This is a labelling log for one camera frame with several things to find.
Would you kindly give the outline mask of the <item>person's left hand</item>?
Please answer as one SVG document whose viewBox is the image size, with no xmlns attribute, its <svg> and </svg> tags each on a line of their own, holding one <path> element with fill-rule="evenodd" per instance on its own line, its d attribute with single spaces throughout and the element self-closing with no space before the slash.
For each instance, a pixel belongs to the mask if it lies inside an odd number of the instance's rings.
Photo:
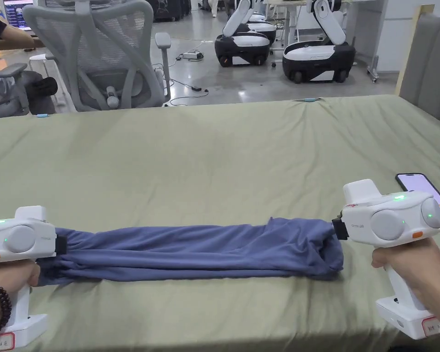
<svg viewBox="0 0 440 352">
<path fill-rule="evenodd" d="M 29 259 L 0 263 L 0 287 L 10 296 L 25 286 L 37 286 L 39 275 L 40 267 Z"/>
</svg>

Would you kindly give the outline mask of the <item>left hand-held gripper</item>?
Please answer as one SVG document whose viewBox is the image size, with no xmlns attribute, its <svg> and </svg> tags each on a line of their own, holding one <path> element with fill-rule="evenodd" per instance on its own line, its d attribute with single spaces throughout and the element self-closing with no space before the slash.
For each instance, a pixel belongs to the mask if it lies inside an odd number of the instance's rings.
<svg viewBox="0 0 440 352">
<path fill-rule="evenodd" d="M 67 240 L 56 233 L 42 206 L 20 207 L 11 219 L 0 220 L 0 264 L 65 254 Z M 29 314 L 31 289 L 12 295 L 12 312 L 0 331 L 0 346 L 27 346 L 48 329 L 47 314 Z"/>
</svg>

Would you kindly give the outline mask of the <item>person's right hand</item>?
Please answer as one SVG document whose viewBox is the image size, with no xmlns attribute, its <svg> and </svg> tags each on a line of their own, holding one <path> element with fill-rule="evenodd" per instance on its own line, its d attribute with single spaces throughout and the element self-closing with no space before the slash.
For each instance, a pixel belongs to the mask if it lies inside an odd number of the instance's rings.
<svg viewBox="0 0 440 352">
<path fill-rule="evenodd" d="M 391 266 L 440 320 L 440 249 L 431 238 L 372 253 L 372 266 Z"/>
</svg>

